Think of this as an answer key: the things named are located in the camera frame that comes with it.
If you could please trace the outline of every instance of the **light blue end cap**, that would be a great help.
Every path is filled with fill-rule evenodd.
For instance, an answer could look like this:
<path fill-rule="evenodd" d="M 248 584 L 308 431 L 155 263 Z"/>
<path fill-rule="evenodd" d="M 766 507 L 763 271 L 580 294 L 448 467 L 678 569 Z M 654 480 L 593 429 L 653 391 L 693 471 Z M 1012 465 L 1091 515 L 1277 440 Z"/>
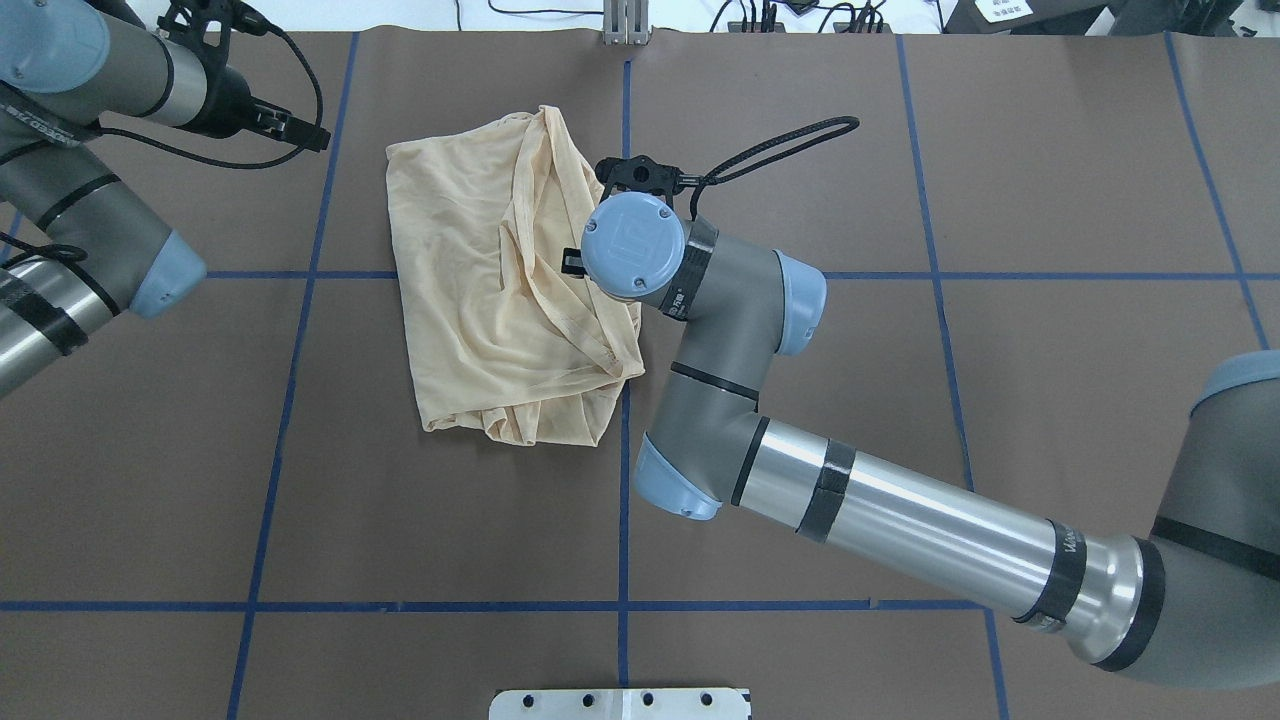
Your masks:
<path fill-rule="evenodd" d="M 689 518 L 690 520 L 710 520 L 722 502 L 712 498 L 689 478 L 680 474 L 658 448 L 644 434 L 640 443 L 640 460 L 636 462 L 636 492 L 640 497 L 662 507 L 667 512 Z"/>
<path fill-rule="evenodd" d="M 662 200 L 622 192 L 591 213 L 582 266 L 614 297 L 644 297 L 671 282 L 685 258 L 685 227 Z"/>
<path fill-rule="evenodd" d="M 827 278 L 822 270 L 787 258 L 781 250 L 773 252 L 782 264 L 782 290 L 786 293 L 778 355 L 799 355 L 813 340 L 822 311 L 827 309 Z"/>
<path fill-rule="evenodd" d="M 67 92 L 106 63 L 111 36 L 87 3 L 0 0 L 0 79 L 23 92 Z"/>
<path fill-rule="evenodd" d="M 147 277 L 138 286 L 138 292 L 129 304 L 129 310 L 151 319 L 177 304 L 192 291 L 207 274 L 205 261 L 196 255 L 182 236 L 169 233 L 155 263 L 147 270 Z"/>
<path fill-rule="evenodd" d="M 1229 391 L 1233 387 L 1275 379 L 1280 379 L 1280 350 L 1262 350 L 1260 352 L 1236 355 L 1219 365 L 1213 370 L 1213 374 L 1208 377 L 1208 382 L 1204 383 L 1204 392 L 1201 393 L 1199 400 L 1192 406 L 1192 413 L 1196 411 L 1196 407 L 1199 407 L 1201 402 L 1220 392 Z"/>

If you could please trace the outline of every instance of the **blue tape line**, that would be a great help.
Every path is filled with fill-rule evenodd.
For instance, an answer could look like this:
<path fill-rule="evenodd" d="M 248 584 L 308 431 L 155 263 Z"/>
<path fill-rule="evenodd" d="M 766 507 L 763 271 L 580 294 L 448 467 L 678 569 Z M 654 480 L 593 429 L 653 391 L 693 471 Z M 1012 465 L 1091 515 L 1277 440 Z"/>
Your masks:
<path fill-rule="evenodd" d="M 870 600 L 632 600 L 632 612 L 859 612 Z"/>
<path fill-rule="evenodd" d="M 631 382 L 622 386 L 622 446 L 618 477 L 618 687 L 631 683 Z"/>
<path fill-rule="evenodd" d="M 0 612 L 244 612 L 243 602 L 166 601 L 0 601 Z"/>
<path fill-rule="evenodd" d="M 210 270 L 214 281 L 293 281 L 315 278 L 317 281 L 394 281 L 399 279 L 396 270 Z M 823 273 L 828 281 L 1140 281 L 1140 282 L 1236 282 L 1235 273 L 1082 273 L 1082 272 L 969 272 L 938 270 L 938 273 L 919 270 L 828 270 Z M 1280 273 L 1244 273 L 1249 281 L 1280 281 Z"/>
<path fill-rule="evenodd" d="M 631 60 L 622 63 L 622 156 L 631 156 Z M 618 687 L 631 684 L 631 382 L 622 386 L 622 446 L 618 470 Z"/>
<path fill-rule="evenodd" d="M 262 601 L 255 614 L 516 614 L 516 612 L 867 612 L 986 610 L 968 600 L 548 600 L 548 601 Z M 0 612 L 246 612 L 248 602 L 0 601 Z"/>
<path fill-rule="evenodd" d="M 972 600 L 881 600 L 872 610 L 986 610 Z"/>
<path fill-rule="evenodd" d="M 1005 664 L 1000 659 L 1000 641 L 996 637 L 996 615 L 983 609 L 983 621 L 987 624 L 987 651 L 991 652 L 991 674 L 996 679 L 996 707 L 1000 720 L 1009 720 L 1009 692 L 1005 689 Z"/>
<path fill-rule="evenodd" d="M 947 370 L 947 386 L 951 391 L 951 415 L 956 432 L 960 433 L 960 454 L 964 457 L 965 487 L 973 489 L 973 469 L 969 462 L 969 437 L 965 432 L 964 407 L 960 404 L 960 383 L 956 379 L 955 355 L 951 351 L 951 327 L 947 323 L 946 300 L 942 296 L 942 277 L 938 268 L 938 251 L 933 242 L 933 217 L 929 213 L 929 193 L 924 184 L 924 160 L 920 156 L 920 137 L 915 124 L 915 108 L 911 102 L 911 79 L 906 69 L 906 45 L 901 35 L 897 40 L 897 63 L 902 76 L 902 101 L 906 105 L 906 131 L 911 136 L 911 161 L 915 164 L 915 187 L 920 199 L 920 220 L 924 225 L 924 245 L 929 254 L 929 273 L 933 279 L 933 304 L 938 314 L 938 329 L 942 332 L 942 356 Z"/>
<path fill-rule="evenodd" d="M 9 223 L 9 234 L 13 237 L 18 237 L 18 228 L 20 227 L 22 227 L 22 213 L 14 213 L 13 222 Z M 5 245 L 4 247 L 0 247 L 0 263 L 8 260 L 12 252 L 13 252 L 12 245 Z"/>
<path fill-rule="evenodd" d="M 305 281 L 306 270 L 209 270 L 211 281 Z"/>
<path fill-rule="evenodd" d="M 932 281 L 933 273 L 913 273 L 905 270 L 886 270 L 886 272 L 832 272 L 822 274 L 828 281 Z"/>
<path fill-rule="evenodd" d="M 951 328 L 947 324 L 946 301 L 942 296 L 942 275 L 938 266 L 937 246 L 933 241 L 933 219 L 929 213 L 929 196 L 924 183 L 924 160 L 920 155 L 920 137 L 915 123 L 915 106 L 911 102 L 911 78 L 906 64 L 906 44 L 901 35 L 897 41 L 897 65 L 902 74 L 902 101 L 906 106 L 906 127 L 911 136 L 911 160 L 915 163 L 915 184 L 920 196 L 920 218 L 924 223 L 924 242 L 929 252 L 929 270 L 933 273 L 933 302 L 938 314 L 938 329 L 942 333 L 942 356 L 947 368 L 947 386 L 951 391 L 951 414 L 955 418 L 956 432 L 960 434 L 960 455 L 964 459 L 964 482 L 973 491 L 973 462 L 969 456 L 969 434 L 965 430 L 964 405 L 960 401 L 960 382 L 956 378 L 955 354 L 951 350 Z M 996 625 L 987 616 L 987 646 L 991 652 L 991 675 L 996 687 L 996 702 L 1001 720 L 1009 719 L 1009 703 L 1005 698 L 1005 674 L 1000 662 L 1000 641 L 996 638 Z"/>
<path fill-rule="evenodd" d="M 504 612 L 617 612 L 618 603 L 602 601 L 532 602 L 259 602 L 270 614 L 504 614 Z"/>
<path fill-rule="evenodd" d="M 210 270 L 209 279 L 214 281 L 301 281 L 315 278 L 317 281 L 394 281 L 399 275 L 396 270 Z"/>
<path fill-rule="evenodd" d="M 1244 264 L 1240 263 L 1240 252 L 1235 247 L 1235 238 L 1231 236 L 1231 225 L 1226 222 L 1226 210 L 1222 209 L 1222 199 L 1217 195 L 1217 184 L 1213 182 L 1213 173 L 1208 169 L 1208 160 L 1204 158 L 1204 147 L 1199 141 L 1199 132 L 1196 129 L 1196 118 L 1192 117 L 1190 102 L 1187 101 L 1187 88 L 1183 86 L 1183 72 L 1178 67 L 1178 51 L 1174 49 L 1174 36 L 1165 31 L 1165 50 L 1169 53 L 1169 68 L 1174 73 L 1174 86 L 1178 88 L 1178 104 L 1183 108 L 1183 119 L 1187 122 L 1187 133 L 1192 138 L 1192 149 L 1196 150 L 1196 161 L 1199 163 L 1201 174 L 1204 176 L 1204 186 L 1208 188 L 1210 201 L 1213 204 L 1213 213 L 1217 215 L 1217 224 L 1222 231 L 1222 240 L 1226 242 L 1226 251 L 1231 256 L 1231 266 L 1235 268 L 1235 277 L 1240 281 L 1240 292 L 1244 293 L 1244 305 L 1249 310 L 1249 320 L 1253 323 L 1253 332 L 1258 337 L 1262 350 L 1270 350 L 1267 333 L 1262 329 L 1262 319 L 1258 316 L 1258 307 L 1253 302 L 1253 292 L 1249 291 L 1249 281 L 1244 275 Z"/>
<path fill-rule="evenodd" d="M 974 273 L 940 272 L 943 281 L 1235 281 L 1233 273 Z"/>
<path fill-rule="evenodd" d="M 257 550 L 253 555 L 253 574 L 248 587 L 248 607 L 244 610 L 244 625 L 241 628 L 239 651 L 236 655 L 236 674 L 232 676 L 232 692 L 227 703 L 227 720 L 236 720 L 239 714 L 241 691 L 244 685 L 244 670 L 248 666 L 250 643 L 253 639 L 253 620 L 259 592 L 262 588 L 262 568 L 266 564 L 266 546 L 271 536 L 271 519 L 275 512 L 275 496 L 280 484 L 280 469 L 284 464 L 284 438 L 289 432 L 293 415 L 293 398 L 297 391 L 298 363 L 302 356 L 302 342 L 307 333 L 307 320 L 311 314 L 311 300 L 315 295 L 316 270 L 320 265 L 320 251 L 324 247 L 324 229 L 329 218 L 329 200 L 333 196 L 333 179 L 338 169 L 338 155 L 342 149 L 342 131 L 347 117 L 347 100 L 351 96 L 351 76 L 356 67 L 356 49 L 360 46 L 360 33 L 351 35 L 351 49 L 347 54 L 347 72 L 343 77 L 342 100 L 338 102 L 338 118 L 333 128 L 333 146 L 329 149 L 329 168 L 325 173 L 324 193 L 320 199 L 320 214 L 316 220 L 315 241 L 311 245 L 307 287 L 302 295 L 302 311 L 298 316 L 298 332 L 293 340 L 293 356 L 289 359 L 289 379 L 284 389 L 284 407 L 280 411 L 280 427 L 275 436 L 275 455 L 271 459 L 271 477 L 266 486 L 266 501 L 262 506 L 262 524 L 257 533 Z"/>

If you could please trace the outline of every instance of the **yellow fabric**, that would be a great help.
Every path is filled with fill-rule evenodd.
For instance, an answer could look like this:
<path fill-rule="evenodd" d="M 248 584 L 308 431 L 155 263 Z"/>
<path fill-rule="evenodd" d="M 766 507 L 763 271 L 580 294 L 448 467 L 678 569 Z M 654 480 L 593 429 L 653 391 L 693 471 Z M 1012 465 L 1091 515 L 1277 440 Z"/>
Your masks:
<path fill-rule="evenodd" d="M 602 187 L 559 110 L 387 149 L 422 428 L 595 446 L 644 373 L 640 306 L 559 272 Z"/>

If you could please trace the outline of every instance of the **black mount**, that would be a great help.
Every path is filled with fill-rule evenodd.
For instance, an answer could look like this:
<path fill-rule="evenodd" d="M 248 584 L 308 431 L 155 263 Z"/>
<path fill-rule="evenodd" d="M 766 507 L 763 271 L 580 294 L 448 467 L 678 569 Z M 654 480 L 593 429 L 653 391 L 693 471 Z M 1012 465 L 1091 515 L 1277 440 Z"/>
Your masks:
<path fill-rule="evenodd" d="M 595 179 L 604 184 L 600 202 L 614 190 L 631 190 L 662 196 L 667 205 L 686 187 L 698 187 L 700 176 L 690 176 L 675 165 L 655 163 L 648 155 L 635 158 L 605 158 L 595 164 Z"/>
<path fill-rule="evenodd" d="M 206 42 L 210 26 L 218 24 L 218 42 Z M 250 132 L 320 151 L 329 147 L 329 131 L 298 119 L 284 108 L 259 100 L 248 92 L 244 78 L 227 67 L 232 31 L 253 36 L 280 35 L 280 29 L 241 0 L 169 0 L 169 10 L 156 20 L 170 42 L 191 50 L 209 76 L 209 96 L 200 114 L 183 129 L 210 137 Z"/>

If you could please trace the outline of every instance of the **black wire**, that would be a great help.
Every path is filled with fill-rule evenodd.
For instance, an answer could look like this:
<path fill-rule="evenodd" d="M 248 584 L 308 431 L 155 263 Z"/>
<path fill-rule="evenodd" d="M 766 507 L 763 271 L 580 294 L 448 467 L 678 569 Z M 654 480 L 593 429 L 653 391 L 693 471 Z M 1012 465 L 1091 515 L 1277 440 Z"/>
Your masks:
<path fill-rule="evenodd" d="M 733 0 L 724 0 L 724 4 L 721 5 L 721 9 L 716 13 L 716 18 L 712 20 L 710 29 L 708 29 L 707 32 L 716 32 L 716 26 L 719 24 L 721 15 L 723 15 L 724 10 L 727 10 L 728 6 L 732 5 L 732 4 L 733 4 Z M 742 15 L 742 23 L 744 24 L 746 23 L 746 15 L 745 14 Z"/>
<path fill-rule="evenodd" d="M 269 32 L 283 40 L 289 46 L 289 50 L 293 51 L 293 56 L 298 59 L 298 63 L 302 64 L 302 69 L 306 70 L 307 79 L 311 81 L 311 90 L 314 90 L 316 95 L 316 120 L 315 120 L 315 129 L 312 131 L 311 136 L 314 138 L 320 132 L 320 123 L 321 120 L 324 120 L 324 96 L 320 91 L 320 81 L 316 79 L 316 73 L 315 70 L 311 69 L 311 63 L 307 63 L 306 56 L 302 55 L 302 50 L 298 47 L 296 42 L 293 42 L 293 38 L 289 37 L 289 33 L 284 32 L 284 29 L 276 26 L 271 26 L 269 28 Z M 204 163 L 206 165 L 212 165 L 215 168 L 225 168 L 228 170 L 265 170 L 268 168 L 283 165 L 284 163 L 288 163 L 289 160 L 297 158 L 298 154 L 305 150 L 303 145 L 306 145 L 305 142 L 300 143 L 297 147 L 289 150 L 284 155 L 280 155 L 279 158 L 274 160 L 268 160 L 265 163 L 229 163 L 227 160 L 218 160 L 214 158 L 205 158 L 204 155 L 196 155 L 195 152 L 188 152 L 179 147 L 174 147 L 172 145 L 160 142 L 159 140 L 147 137 L 145 135 L 138 135 L 136 132 L 129 132 L 127 129 L 102 128 L 102 135 L 127 137 L 129 140 L 136 140 L 143 145 L 150 145 L 151 147 L 155 147 L 157 150 L 172 152 L 179 158 L 186 158 L 187 160 L 195 160 L 196 163 Z"/>
<path fill-rule="evenodd" d="M 32 258 L 47 258 L 49 260 L 56 260 L 59 263 L 83 263 L 88 259 L 88 252 L 74 245 L 28 245 L 12 234 L 0 231 L 0 242 L 12 245 L 20 250 L 18 255 L 5 260 L 0 269 L 8 270 L 18 263 L 24 263 Z"/>
<path fill-rule="evenodd" d="M 759 155 L 760 152 L 764 152 L 767 150 L 772 150 L 772 149 L 774 149 L 774 147 L 777 147 L 780 145 L 786 145 L 787 142 L 795 142 L 796 140 L 800 140 L 801 137 L 804 137 L 806 135 L 813 135 L 813 133 L 815 133 L 815 132 L 818 132 L 820 129 L 827 129 L 827 128 L 835 127 L 835 126 L 845 126 L 845 127 L 833 129 L 833 131 L 831 131 L 828 133 L 823 133 L 823 135 L 820 135 L 818 137 L 814 137 L 812 140 L 806 140 L 806 141 L 801 142 L 800 145 L 796 145 L 795 147 L 788 147 L 787 150 L 783 150 L 783 151 L 778 152 L 777 155 L 769 155 L 768 158 L 765 158 L 763 160 L 758 160 L 758 161 L 750 164 L 750 165 L 748 165 L 748 167 L 745 167 L 745 168 L 742 168 L 740 170 L 733 170 L 732 173 L 728 173 L 727 176 L 722 176 L 721 174 L 724 170 L 732 168 L 733 165 L 739 165 L 741 163 L 745 163 L 746 160 L 750 160 L 751 158 L 754 158 L 755 155 Z M 808 149 L 813 147 L 814 145 L 820 145 L 823 142 L 827 142 L 828 140 L 835 140 L 835 138 L 837 138 L 837 137 L 840 137 L 842 135 L 850 133 L 850 132 L 858 129 L 858 126 L 859 126 L 858 118 L 854 118 L 854 117 L 850 117 L 850 115 L 840 115 L 840 117 L 836 117 L 836 118 L 827 118 L 826 120 L 822 120 L 819 123 L 813 123 L 812 126 L 805 126 L 803 128 L 794 129 L 791 132 L 780 135 L 777 137 L 771 137 L 769 140 L 765 140 L 764 142 L 760 142 L 759 145 L 755 145 L 753 147 L 749 147 L 749 149 L 739 152 L 737 155 L 733 155 L 728 160 L 724 160 L 719 165 L 716 165 L 714 168 L 712 168 L 712 170 L 709 173 L 707 173 L 705 176 L 698 178 L 698 184 L 694 186 L 694 195 L 689 199 L 689 217 L 691 219 L 698 219 L 698 200 L 703 196 L 703 191 L 707 190 L 709 186 L 723 184 L 723 183 L 730 182 L 732 179 L 737 179 L 737 178 L 745 176 L 746 173 L 758 170 L 758 169 L 760 169 L 760 168 L 763 168 L 765 165 L 771 165 L 771 164 L 777 163 L 778 160 L 782 160 L 785 158 L 790 158 L 790 156 L 795 155 L 796 152 L 801 152 L 804 150 L 808 150 Z"/>
<path fill-rule="evenodd" d="M 827 8 L 827 15 L 822 18 L 822 24 L 818 26 L 818 32 L 827 29 L 827 20 L 829 20 L 831 15 L 841 8 L 849 10 L 849 24 L 854 24 L 854 20 L 858 17 L 858 8 L 854 8 L 852 3 L 836 3 L 831 8 Z"/>
<path fill-rule="evenodd" d="M 494 8 L 493 0 L 488 0 L 489 9 L 494 13 L 502 13 L 503 15 L 544 15 L 548 13 L 557 15 L 603 15 L 604 10 L 562 10 L 559 8 L 541 8 L 539 10 L 504 10 L 502 8 Z"/>

